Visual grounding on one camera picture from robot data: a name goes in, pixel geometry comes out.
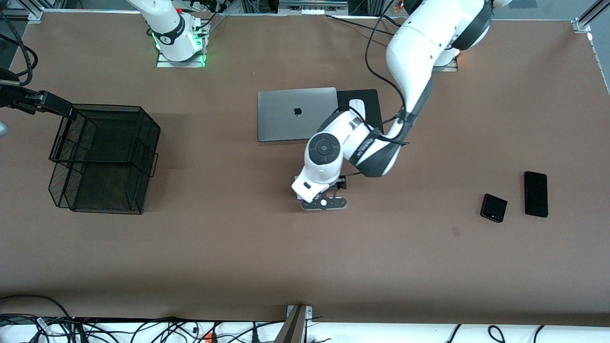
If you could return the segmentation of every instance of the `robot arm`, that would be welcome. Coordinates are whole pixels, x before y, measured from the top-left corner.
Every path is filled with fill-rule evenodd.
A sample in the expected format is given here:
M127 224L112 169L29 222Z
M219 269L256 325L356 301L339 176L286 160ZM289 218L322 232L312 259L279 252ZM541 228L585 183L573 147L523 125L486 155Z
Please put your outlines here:
M497 1L501 5L510 2ZM435 63L448 53L455 55L456 48L452 43L463 38L463 33L472 36L472 32L476 32L476 36L467 37L469 47L479 42L487 32L489 19L483 18L485 22L481 24L481 13L490 14L491 6L486 2L426 0L416 8L393 36L386 51L388 68L405 100L404 108L399 110L385 135L360 121L351 110L331 115L309 140L305 166L292 184L292 189L301 198L310 203L337 181L341 171L340 156L332 163L315 158L320 151L312 147L317 146L318 137L338 141L343 157L364 176L380 177L389 172L402 147L397 141L402 142L408 135L431 92Z
M175 62L191 58L203 48L201 19L178 13L171 0L127 0L144 16L161 53Z

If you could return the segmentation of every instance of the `black smartphone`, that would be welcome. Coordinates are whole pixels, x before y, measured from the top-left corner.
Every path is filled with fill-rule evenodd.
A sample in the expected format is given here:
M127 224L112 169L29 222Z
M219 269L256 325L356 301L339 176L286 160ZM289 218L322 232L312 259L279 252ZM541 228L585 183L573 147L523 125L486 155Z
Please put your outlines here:
M525 214L548 217L547 176L525 172Z
M504 213L508 201L497 198L491 194L485 194L483 199L483 207L481 208L481 216L501 223L504 221Z

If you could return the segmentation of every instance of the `silver laptop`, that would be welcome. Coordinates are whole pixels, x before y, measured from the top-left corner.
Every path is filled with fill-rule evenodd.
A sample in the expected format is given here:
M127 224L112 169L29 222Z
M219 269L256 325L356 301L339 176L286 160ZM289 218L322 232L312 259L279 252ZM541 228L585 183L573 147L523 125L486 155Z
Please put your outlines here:
M337 89L259 92L259 141L310 139L337 109Z

